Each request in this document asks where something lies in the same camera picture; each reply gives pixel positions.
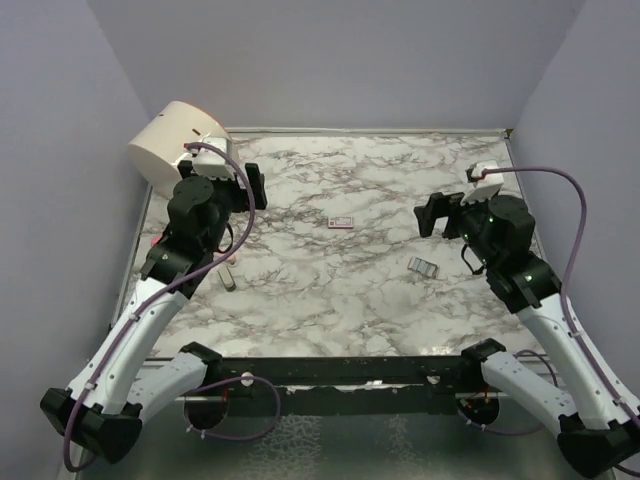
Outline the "staple box with staples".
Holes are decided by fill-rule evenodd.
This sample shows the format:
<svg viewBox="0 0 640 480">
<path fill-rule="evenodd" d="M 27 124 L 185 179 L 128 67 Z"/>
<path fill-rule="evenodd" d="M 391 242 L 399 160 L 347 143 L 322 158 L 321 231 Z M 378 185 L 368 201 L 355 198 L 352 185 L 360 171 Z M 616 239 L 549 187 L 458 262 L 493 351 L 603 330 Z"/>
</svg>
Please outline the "staple box with staples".
<svg viewBox="0 0 640 480">
<path fill-rule="evenodd" d="M 426 278 L 436 278 L 439 271 L 439 266 L 437 264 L 419 257 L 412 257 L 408 262 L 407 268 L 410 271 L 419 273 Z"/>
</svg>

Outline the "beige stapler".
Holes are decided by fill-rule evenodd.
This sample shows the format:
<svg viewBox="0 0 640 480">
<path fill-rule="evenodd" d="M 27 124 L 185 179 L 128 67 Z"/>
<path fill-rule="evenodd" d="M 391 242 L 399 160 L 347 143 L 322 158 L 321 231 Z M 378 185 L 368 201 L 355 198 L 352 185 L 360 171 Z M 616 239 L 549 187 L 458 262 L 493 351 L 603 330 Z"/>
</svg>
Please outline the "beige stapler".
<svg viewBox="0 0 640 480">
<path fill-rule="evenodd" d="M 226 266 L 220 267 L 217 270 L 217 273 L 226 291 L 232 292 L 236 289 L 236 283 L 233 275 Z"/>
</svg>

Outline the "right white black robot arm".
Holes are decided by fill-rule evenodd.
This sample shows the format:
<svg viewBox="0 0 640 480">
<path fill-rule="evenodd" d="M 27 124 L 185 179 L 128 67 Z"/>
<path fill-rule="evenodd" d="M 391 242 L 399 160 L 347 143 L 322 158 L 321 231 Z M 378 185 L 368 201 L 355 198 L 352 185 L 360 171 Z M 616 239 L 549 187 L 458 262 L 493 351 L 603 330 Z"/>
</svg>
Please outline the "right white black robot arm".
<svg viewBox="0 0 640 480">
<path fill-rule="evenodd" d="M 533 334 L 556 367 L 559 389 L 501 347 L 459 367 L 469 390 L 494 386 L 556 438 L 567 463 L 593 479 L 639 452 L 639 399 L 615 375 L 577 319 L 553 269 L 531 249 L 535 220 L 517 197 L 496 194 L 466 204 L 460 193 L 434 193 L 414 214 L 419 234 L 444 218 L 446 239 L 463 240 L 479 258 L 491 291 Z"/>
</svg>

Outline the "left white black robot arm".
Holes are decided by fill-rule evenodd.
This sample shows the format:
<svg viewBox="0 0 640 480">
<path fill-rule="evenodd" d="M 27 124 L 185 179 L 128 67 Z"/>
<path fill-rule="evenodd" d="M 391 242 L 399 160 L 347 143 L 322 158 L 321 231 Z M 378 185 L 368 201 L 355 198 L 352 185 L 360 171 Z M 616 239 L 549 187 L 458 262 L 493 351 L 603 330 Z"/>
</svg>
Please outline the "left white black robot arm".
<svg viewBox="0 0 640 480">
<path fill-rule="evenodd" d="M 167 204 L 168 224 L 149 250 L 131 298 L 93 358 L 65 388 L 50 388 L 40 408 L 64 438 L 63 461 L 78 445 L 110 463 L 122 460 L 143 425 L 172 401 L 194 389 L 206 395 L 220 385 L 215 356 L 195 346 L 153 374 L 136 376 L 168 323 L 198 286 L 246 240 L 221 249 L 234 213 L 254 215 L 267 206 L 265 177 L 255 163 L 225 179 L 199 174 L 183 160 L 181 180 Z"/>
</svg>

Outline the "red white staple box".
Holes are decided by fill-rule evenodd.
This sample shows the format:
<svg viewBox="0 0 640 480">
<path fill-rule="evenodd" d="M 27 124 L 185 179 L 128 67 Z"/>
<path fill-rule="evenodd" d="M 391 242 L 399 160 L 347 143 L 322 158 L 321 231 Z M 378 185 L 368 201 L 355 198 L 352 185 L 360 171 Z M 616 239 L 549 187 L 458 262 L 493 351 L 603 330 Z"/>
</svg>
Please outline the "red white staple box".
<svg viewBox="0 0 640 480">
<path fill-rule="evenodd" d="M 328 218 L 327 226 L 329 229 L 353 229 L 354 219 L 351 216 L 332 216 Z"/>
</svg>

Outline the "cream round bread box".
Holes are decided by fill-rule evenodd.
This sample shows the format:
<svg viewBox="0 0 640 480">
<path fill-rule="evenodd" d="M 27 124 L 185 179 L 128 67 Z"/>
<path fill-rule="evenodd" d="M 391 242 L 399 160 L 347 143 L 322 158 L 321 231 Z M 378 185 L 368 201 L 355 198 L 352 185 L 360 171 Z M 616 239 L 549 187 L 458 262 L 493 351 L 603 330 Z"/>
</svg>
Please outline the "cream round bread box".
<svg viewBox="0 0 640 480">
<path fill-rule="evenodd" d="M 169 199 L 181 180 L 178 163 L 190 157 L 184 145 L 192 142 L 213 145 L 239 161 L 226 129 L 210 114 L 181 101 L 170 102 L 128 143 L 126 152 L 153 191 Z"/>
</svg>

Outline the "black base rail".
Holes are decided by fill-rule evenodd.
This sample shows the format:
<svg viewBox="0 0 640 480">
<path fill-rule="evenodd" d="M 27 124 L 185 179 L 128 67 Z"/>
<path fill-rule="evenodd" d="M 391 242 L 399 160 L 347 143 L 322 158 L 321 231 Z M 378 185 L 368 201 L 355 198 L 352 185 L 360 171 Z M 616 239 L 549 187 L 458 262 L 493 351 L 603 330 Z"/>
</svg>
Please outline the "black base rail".
<svg viewBox="0 0 640 480">
<path fill-rule="evenodd" d="M 198 415 L 267 417 L 453 414 L 455 400 L 488 385 L 468 351 L 453 356 L 223 357 L 191 342 L 207 367 Z"/>
</svg>

